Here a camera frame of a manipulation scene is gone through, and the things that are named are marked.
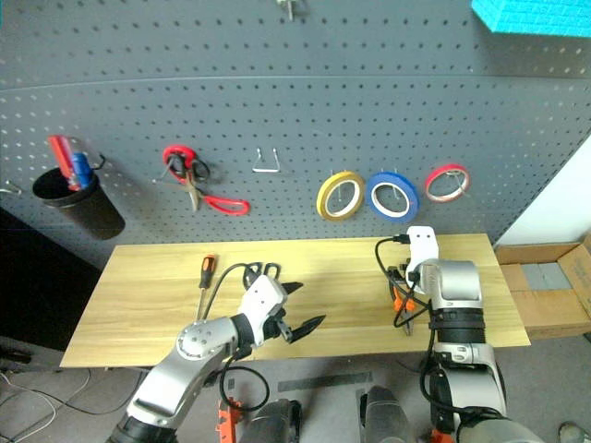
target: shoe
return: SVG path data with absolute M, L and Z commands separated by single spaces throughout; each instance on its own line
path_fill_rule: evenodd
M 558 428 L 560 443 L 591 443 L 591 436 L 581 426 L 573 422 L 564 422 Z

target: screwdriver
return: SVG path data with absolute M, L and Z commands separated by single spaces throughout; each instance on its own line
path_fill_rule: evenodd
M 199 282 L 199 288 L 201 288 L 201 297 L 199 298 L 199 307 L 197 308 L 197 320 L 201 320 L 203 315 L 203 300 L 205 299 L 205 293 L 211 286 L 211 277 L 215 271 L 215 255 L 209 254 L 203 259 L 201 263 L 201 281 Z

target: gray floor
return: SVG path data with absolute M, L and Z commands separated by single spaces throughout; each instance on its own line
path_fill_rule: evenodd
M 556 441 L 556 429 L 562 421 L 573 420 L 591 429 L 591 343 L 583 337 L 536 341 L 531 347 L 499 349 L 497 358 L 506 380 L 512 419 L 528 426 L 547 442 Z M 389 387 L 398 395 L 418 434 L 428 430 L 428 405 L 418 391 L 417 375 L 399 364 L 414 366 L 419 359 L 419 354 L 382 354 L 248 365 L 267 377 L 272 399 L 285 397 L 302 402 L 303 443 L 353 443 L 359 441 L 358 396 L 373 384 Z M 86 370 L 77 369 L 17 374 L 11 379 L 67 398 L 86 375 Z M 89 386 L 72 403 L 96 412 L 109 410 L 133 389 L 137 377 L 138 372 L 130 369 L 92 369 Z M 232 395 L 245 401 L 257 400 L 257 394 L 260 395 L 257 381 L 239 373 L 232 373 L 232 377 L 235 378 Z M 332 386 L 309 389 L 307 383 Z M 0 402 L 15 392 L 0 380 Z M 218 441 L 214 431 L 218 398 L 217 389 L 202 391 L 179 429 L 181 443 Z M 0 433 L 13 437 L 45 416 L 48 410 L 42 400 L 29 393 L 20 394 L 0 407 Z M 103 443 L 123 411 L 122 408 L 103 416 L 89 416 L 61 408 L 49 427 L 25 441 Z

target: white wall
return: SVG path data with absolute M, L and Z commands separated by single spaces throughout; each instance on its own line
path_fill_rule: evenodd
M 497 245 L 578 241 L 591 230 L 591 137 Z

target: blue pen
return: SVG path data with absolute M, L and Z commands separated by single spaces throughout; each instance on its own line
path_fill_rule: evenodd
M 76 173 L 76 177 L 80 182 L 80 187 L 82 189 L 88 187 L 90 181 L 92 181 L 94 172 L 89 165 L 89 161 L 86 159 L 86 155 L 82 152 L 72 152 L 70 160 L 72 161 L 74 173 Z

